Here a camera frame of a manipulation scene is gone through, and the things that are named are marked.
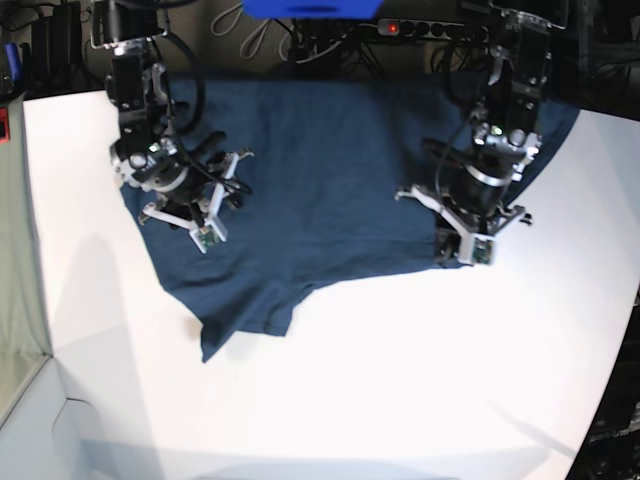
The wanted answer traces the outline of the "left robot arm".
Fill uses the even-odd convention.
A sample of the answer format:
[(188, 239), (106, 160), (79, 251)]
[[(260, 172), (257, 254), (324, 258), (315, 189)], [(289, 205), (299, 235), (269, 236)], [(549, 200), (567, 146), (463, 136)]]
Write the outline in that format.
[[(523, 206), (506, 199), (542, 147), (538, 113), (552, 65), (551, 34), (567, 26), (566, 1), (492, 1), (488, 15), (458, 30), (443, 55), (442, 81), (464, 119), (448, 141), (426, 138), (435, 160), (431, 185), (397, 191), (436, 216), (435, 259), (462, 265), (491, 265), (507, 228), (531, 224)], [(486, 78), (468, 100), (451, 81), (451, 58), (462, 40), (488, 34), (481, 58)]]

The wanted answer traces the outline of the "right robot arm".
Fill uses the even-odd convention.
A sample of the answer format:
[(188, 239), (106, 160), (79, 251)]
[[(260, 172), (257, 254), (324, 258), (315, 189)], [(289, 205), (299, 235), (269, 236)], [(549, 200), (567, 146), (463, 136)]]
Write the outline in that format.
[[(221, 131), (211, 132), (189, 149), (184, 136), (204, 114), (204, 77), (192, 50), (160, 21), (171, 3), (163, 1), (97, 1), (90, 40), (93, 48), (112, 53), (105, 78), (108, 99), (118, 111), (120, 137), (110, 148), (116, 178), (131, 188), (153, 192), (140, 222), (150, 219), (186, 230), (201, 251), (224, 242), (228, 231), (220, 218), (224, 203), (237, 207), (250, 187), (236, 176), (251, 151), (218, 150)], [(191, 118), (179, 124), (181, 103), (171, 94), (168, 71), (157, 42), (168, 40), (187, 58), (195, 80)]]

